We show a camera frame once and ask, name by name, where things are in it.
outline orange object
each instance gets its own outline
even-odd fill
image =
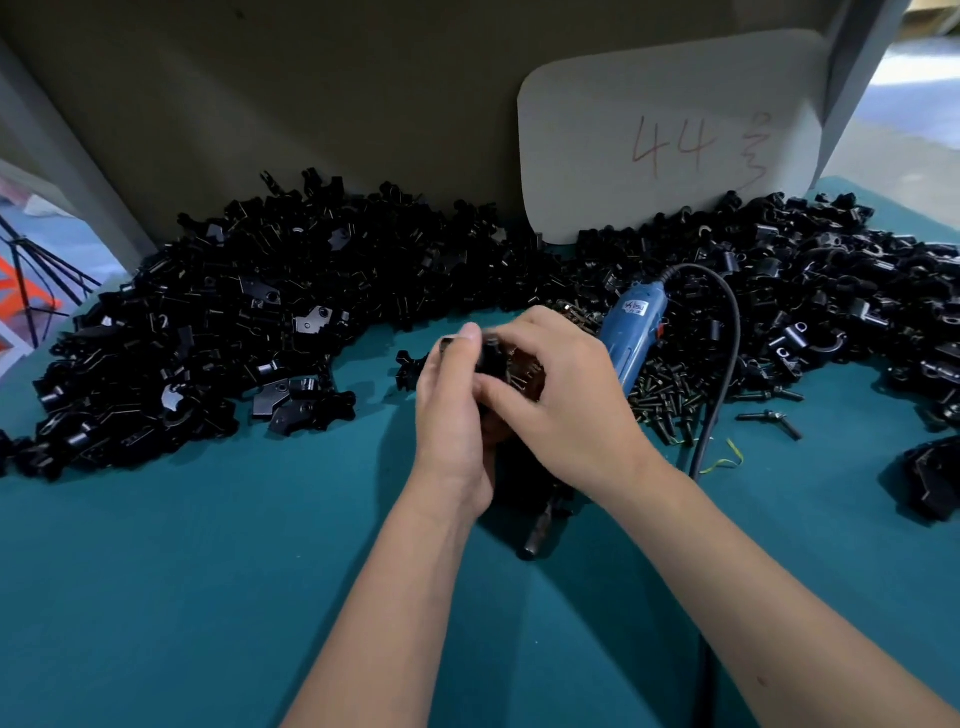
[[[55,299],[31,280],[24,279],[27,296],[30,301],[40,299],[56,311],[63,306],[60,299]],[[23,310],[23,300],[20,298],[20,286],[16,282],[16,271],[13,266],[0,257],[0,320],[8,321]]]

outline finger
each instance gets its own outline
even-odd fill
[[[564,315],[543,305],[528,308],[517,317],[518,321],[526,321],[539,327],[547,328],[558,333],[574,333],[580,328]]]
[[[474,375],[478,385],[478,399],[496,412],[510,428],[523,439],[543,414],[535,404],[506,382],[492,376]]]
[[[474,323],[464,324],[460,333],[444,351],[437,374],[438,394],[469,396],[473,386],[473,371],[480,358],[481,331]]]
[[[426,357],[426,363],[423,365],[423,371],[420,372],[420,379],[417,381],[417,407],[426,406],[437,387],[437,374],[440,372],[440,339],[433,345],[430,354]]]
[[[554,331],[520,319],[495,328],[493,333],[522,352],[535,356],[544,367],[547,366],[556,342]]]

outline black plastic part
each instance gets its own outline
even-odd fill
[[[908,450],[903,468],[915,511],[932,521],[948,521],[960,508],[960,437]]]

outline black metal frame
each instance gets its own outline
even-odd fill
[[[43,273],[50,278],[49,282],[53,282],[53,284],[57,286],[76,305],[83,304],[84,299],[81,299],[74,292],[74,290],[63,281],[63,279],[68,279],[75,285],[79,286],[84,292],[84,298],[92,294],[96,288],[100,287],[100,281],[88,276],[79,268],[75,268],[45,248],[41,248],[30,238],[21,235],[19,232],[13,229],[11,224],[7,222],[3,215],[0,215],[0,228],[3,228],[6,234],[10,237],[9,240],[0,237],[0,241],[6,243],[10,248],[13,269],[16,272],[16,282],[20,289],[20,301],[23,303],[23,312],[26,314],[27,326],[30,328],[30,338],[34,345],[34,349],[38,349],[41,340],[36,335],[36,322],[34,321],[34,313],[45,313],[49,316],[63,317],[68,317],[69,314],[61,313],[60,311],[53,309],[48,310],[46,308],[36,308],[30,304],[30,296],[27,294],[27,283],[23,276],[23,267],[21,264],[22,261],[26,259],[28,264],[34,268],[34,271],[38,275],[39,271],[36,269],[36,266],[39,266]],[[44,284],[46,284],[48,288],[50,287],[49,282],[46,280],[44,281]]]

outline electric screwdriver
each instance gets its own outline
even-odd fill
[[[599,338],[607,347],[624,395],[634,388],[647,352],[662,335],[666,304],[662,280],[635,283],[604,319]]]

